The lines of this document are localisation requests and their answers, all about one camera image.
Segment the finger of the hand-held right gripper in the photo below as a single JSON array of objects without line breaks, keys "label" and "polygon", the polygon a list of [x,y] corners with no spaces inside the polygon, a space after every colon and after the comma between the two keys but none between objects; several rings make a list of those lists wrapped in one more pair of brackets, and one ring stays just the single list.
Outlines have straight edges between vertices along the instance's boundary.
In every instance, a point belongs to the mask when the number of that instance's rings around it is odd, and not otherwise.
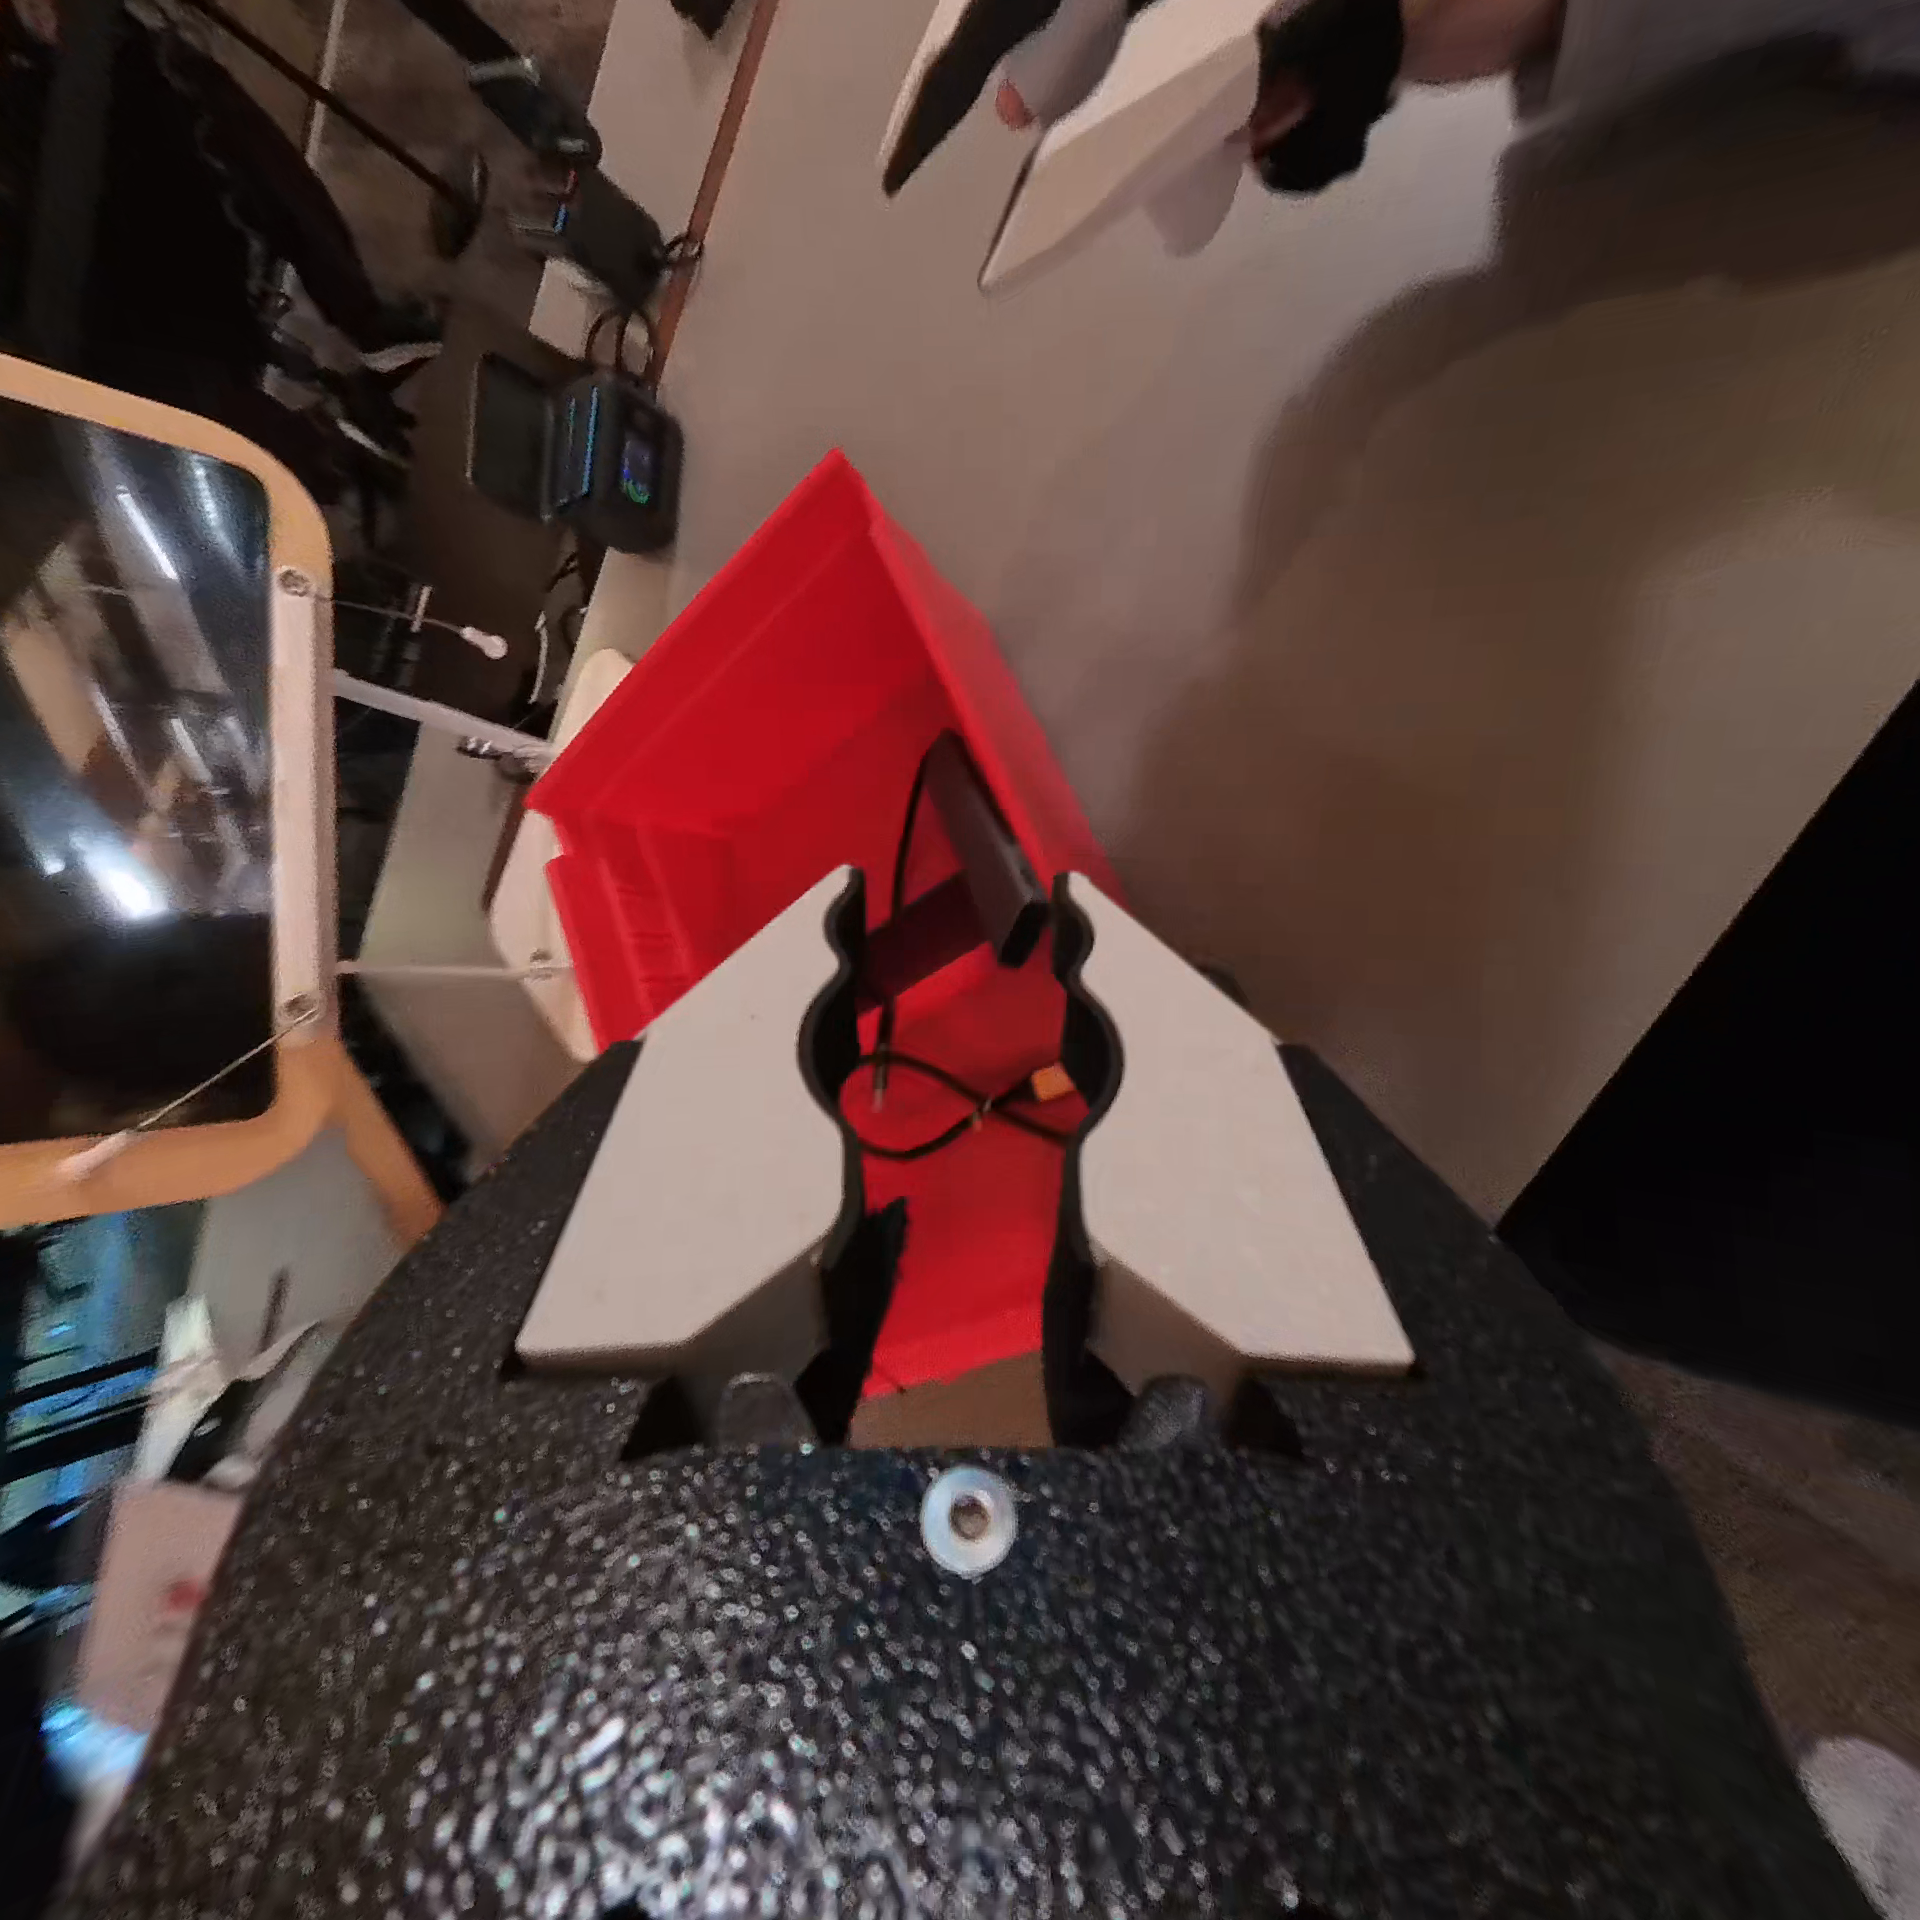
[{"label": "finger of the hand-held right gripper", "polygon": [[907,59],[880,143],[880,191],[896,197],[969,115],[1001,61],[1050,23],[1050,2],[938,2]]},{"label": "finger of the hand-held right gripper", "polygon": [[1256,20],[1132,20],[1107,70],[1029,152],[979,286],[1012,290],[1144,213],[1188,255],[1225,221],[1260,94]]}]

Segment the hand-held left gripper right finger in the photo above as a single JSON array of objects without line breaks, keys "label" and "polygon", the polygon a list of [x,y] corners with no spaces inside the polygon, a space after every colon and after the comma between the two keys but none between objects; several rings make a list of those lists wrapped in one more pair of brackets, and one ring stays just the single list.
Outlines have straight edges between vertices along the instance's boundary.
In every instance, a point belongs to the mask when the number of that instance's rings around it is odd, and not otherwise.
[{"label": "hand-held left gripper right finger", "polygon": [[1051,1440],[1120,1440],[1157,1382],[1223,1415],[1267,1379],[1412,1379],[1280,1039],[1091,875],[1057,877],[1051,917],[1085,1103],[1042,1292]]}]

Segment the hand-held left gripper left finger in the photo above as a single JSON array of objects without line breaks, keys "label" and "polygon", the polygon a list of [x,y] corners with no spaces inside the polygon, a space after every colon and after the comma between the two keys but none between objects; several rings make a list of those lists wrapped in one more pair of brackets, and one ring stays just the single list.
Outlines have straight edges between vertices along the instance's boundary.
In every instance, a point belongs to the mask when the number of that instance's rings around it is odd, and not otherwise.
[{"label": "hand-held left gripper left finger", "polygon": [[866,879],[831,868],[653,1019],[515,1336],[696,1445],[844,1445],[905,1252],[844,1112]]}]

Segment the grey usb hub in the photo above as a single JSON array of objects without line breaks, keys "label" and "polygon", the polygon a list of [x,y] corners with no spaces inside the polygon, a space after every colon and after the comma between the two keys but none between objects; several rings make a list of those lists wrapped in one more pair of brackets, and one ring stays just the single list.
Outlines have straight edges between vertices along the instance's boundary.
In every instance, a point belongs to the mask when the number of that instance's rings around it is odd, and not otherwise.
[{"label": "grey usb hub", "polygon": [[1047,928],[1050,894],[957,732],[938,733],[929,747],[920,796],[933,805],[957,864],[979,942],[999,968],[1021,968]]}]

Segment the red plastic bin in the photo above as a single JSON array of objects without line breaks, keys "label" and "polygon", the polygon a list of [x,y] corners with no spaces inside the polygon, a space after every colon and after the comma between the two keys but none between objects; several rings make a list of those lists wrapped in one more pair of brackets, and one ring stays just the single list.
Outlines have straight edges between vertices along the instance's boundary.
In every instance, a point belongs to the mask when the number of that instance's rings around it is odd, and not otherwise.
[{"label": "red plastic bin", "polygon": [[[871,931],[890,922],[911,788],[948,732],[1047,898],[1084,874],[1128,904],[986,614],[834,447],[535,783],[597,1050],[635,1039],[831,871],[859,868]],[[1001,1093],[1058,1063],[1064,1026],[1042,931],[1020,968],[973,949],[922,980],[896,1042]],[[1041,1346],[1060,1165],[1058,1146],[1004,1119],[923,1160],[866,1160],[871,1207],[905,1199],[869,1395]]]}]

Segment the person's right hand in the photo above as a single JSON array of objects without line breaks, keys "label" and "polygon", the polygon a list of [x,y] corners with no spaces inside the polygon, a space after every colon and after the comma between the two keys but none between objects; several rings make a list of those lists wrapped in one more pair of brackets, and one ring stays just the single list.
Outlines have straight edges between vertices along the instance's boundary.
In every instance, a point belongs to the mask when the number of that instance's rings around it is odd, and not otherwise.
[{"label": "person's right hand", "polygon": [[1416,86],[1459,86],[1511,70],[1539,39],[1533,2],[1402,2],[1400,78]]}]

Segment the black bin divider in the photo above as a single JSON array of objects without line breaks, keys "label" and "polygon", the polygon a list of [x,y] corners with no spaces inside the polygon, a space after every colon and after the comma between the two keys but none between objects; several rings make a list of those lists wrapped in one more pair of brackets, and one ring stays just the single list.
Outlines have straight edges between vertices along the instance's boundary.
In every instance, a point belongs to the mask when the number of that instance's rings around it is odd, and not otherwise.
[{"label": "black bin divider", "polygon": [[869,931],[855,1000],[861,1011],[896,1000],[987,942],[969,877],[957,871]]}]

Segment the white rounded tray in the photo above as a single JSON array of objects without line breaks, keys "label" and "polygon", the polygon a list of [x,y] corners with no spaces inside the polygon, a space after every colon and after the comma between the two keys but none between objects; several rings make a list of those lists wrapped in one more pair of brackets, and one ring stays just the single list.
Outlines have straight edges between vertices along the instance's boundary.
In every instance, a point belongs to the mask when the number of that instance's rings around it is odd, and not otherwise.
[{"label": "white rounded tray", "polygon": [[[617,650],[597,650],[562,700],[554,740],[564,750],[597,716],[633,662]],[[547,868],[560,858],[554,823],[524,810],[503,845],[499,874],[487,894],[487,933],[496,960],[533,1000],[544,1026],[573,1063],[588,1063],[601,1050],[578,980],[571,968],[569,936],[548,884]]]}]

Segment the black power station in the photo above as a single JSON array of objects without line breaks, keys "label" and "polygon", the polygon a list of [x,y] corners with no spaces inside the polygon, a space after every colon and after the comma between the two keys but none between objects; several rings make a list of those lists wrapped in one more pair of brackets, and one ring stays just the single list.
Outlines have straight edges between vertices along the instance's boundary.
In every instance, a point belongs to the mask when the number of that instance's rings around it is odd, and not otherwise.
[{"label": "black power station", "polygon": [[656,557],[682,525],[682,423],[639,379],[600,368],[552,407],[548,517],[607,550]]}]

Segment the wood-framed dark screen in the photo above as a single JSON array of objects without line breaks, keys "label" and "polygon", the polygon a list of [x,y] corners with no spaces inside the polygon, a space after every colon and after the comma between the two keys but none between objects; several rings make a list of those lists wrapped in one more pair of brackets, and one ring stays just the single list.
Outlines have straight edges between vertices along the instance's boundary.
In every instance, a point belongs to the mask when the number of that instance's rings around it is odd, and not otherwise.
[{"label": "wood-framed dark screen", "polygon": [[8,1230],[202,1202],[341,1093],[332,543],[236,429],[4,355]]}]

